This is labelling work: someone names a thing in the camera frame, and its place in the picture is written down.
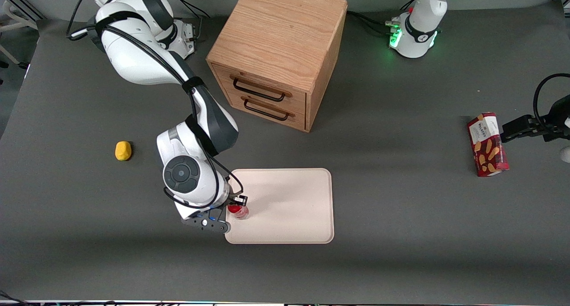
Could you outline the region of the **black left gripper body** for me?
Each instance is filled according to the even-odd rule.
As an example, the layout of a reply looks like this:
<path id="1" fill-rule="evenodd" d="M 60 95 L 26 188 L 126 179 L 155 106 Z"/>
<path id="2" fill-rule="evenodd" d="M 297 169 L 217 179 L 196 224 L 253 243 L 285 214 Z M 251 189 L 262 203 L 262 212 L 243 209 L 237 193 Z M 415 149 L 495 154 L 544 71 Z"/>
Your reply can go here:
<path id="1" fill-rule="evenodd" d="M 570 97 L 565 96 L 557 100 L 551 107 L 548 114 L 541 116 L 541 120 L 552 133 L 545 133 L 543 135 L 544 142 L 550 142 L 556 139 L 569 140 L 570 130 L 566 121 L 570 115 Z"/>

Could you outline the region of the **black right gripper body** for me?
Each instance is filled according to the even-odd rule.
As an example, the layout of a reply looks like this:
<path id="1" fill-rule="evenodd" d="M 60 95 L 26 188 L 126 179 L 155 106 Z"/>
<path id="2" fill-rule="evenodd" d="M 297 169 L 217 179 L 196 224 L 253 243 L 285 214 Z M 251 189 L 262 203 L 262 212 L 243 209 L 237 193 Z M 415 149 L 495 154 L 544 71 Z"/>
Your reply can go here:
<path id="1" fill-rule="evenodd" d="M 208 210 L 208 219 L 224 219 L 226 206 L 234 203 L 235 198 L 236 194 L 229 194 L 228 198 L 220 206 Z"/>

